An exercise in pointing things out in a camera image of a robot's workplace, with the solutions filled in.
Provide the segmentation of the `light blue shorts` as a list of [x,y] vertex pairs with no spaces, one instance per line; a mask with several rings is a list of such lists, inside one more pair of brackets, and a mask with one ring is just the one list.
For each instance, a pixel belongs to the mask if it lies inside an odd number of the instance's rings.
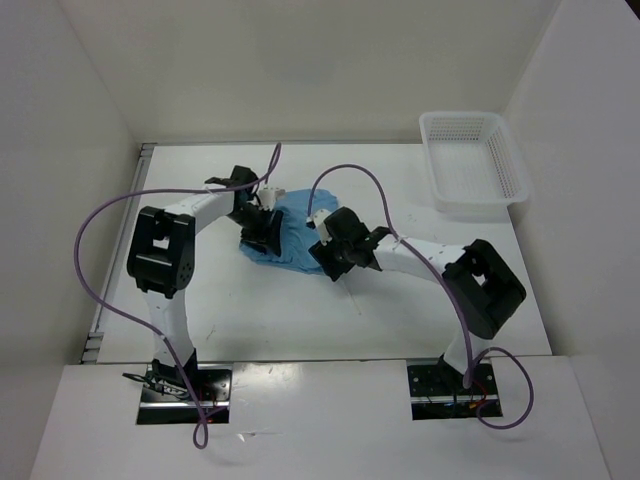
[[306,226],[310,194],[310,189],[289,191],[276,202],[276,210],[283,213],[280,256],[260,253],[244,244],[239,245],[240,252],[258,265],[323,275],[321,266],[309,253],[309,249],[319,241],[317,231]]

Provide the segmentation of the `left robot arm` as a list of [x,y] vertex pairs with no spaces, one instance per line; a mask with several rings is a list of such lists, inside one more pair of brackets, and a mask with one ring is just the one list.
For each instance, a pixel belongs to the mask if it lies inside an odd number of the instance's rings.
[[142,208],[126,262],[156,335],[147,381],[163,384],[180,400],[191,398],[200,385],[186,313],[186,288],[196,266],[196,236],[227,217],[241,228],[243,246],[258,253],[281,254],[283,213],[275,205],[285,190],[260,186],[256,174],[242,166],[234,167],[228,178],[212,177],[205,184],[209,187],[205,192],[164,208]]

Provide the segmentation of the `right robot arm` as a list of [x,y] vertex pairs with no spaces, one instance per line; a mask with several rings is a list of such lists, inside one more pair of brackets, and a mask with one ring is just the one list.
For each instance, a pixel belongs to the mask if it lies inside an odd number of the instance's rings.
[[446,245],[402,237],[389,227],[370,230],[347,207],[318,210],[307,226],[319,235],[309,253],[332,281],[360,267],[407,274],[443,288],[461,324],[438,370],[440,385],[450,393],[471,386],[477,357],[526,298],[521,281],[486,240]]

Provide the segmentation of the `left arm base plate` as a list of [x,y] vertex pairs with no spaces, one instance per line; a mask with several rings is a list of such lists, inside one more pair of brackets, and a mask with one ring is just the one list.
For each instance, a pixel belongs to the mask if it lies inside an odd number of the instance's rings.
[[[142,384],[137,425],[195,425],[199,415],[183,385],[153,378],[151,367],[144,376],[125,374]],[[208,424],[227,424],[230,415],[233,367],[231,364],[200,364],[194,390]]]

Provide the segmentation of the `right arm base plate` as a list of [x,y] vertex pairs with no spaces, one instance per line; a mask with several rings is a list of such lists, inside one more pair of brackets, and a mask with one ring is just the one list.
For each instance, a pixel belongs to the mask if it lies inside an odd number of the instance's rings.
[[494,370],[489,362],[475,368],[472,385],[443,361],[427,359],[406,366],[413,420],[449,420],[503,416]]

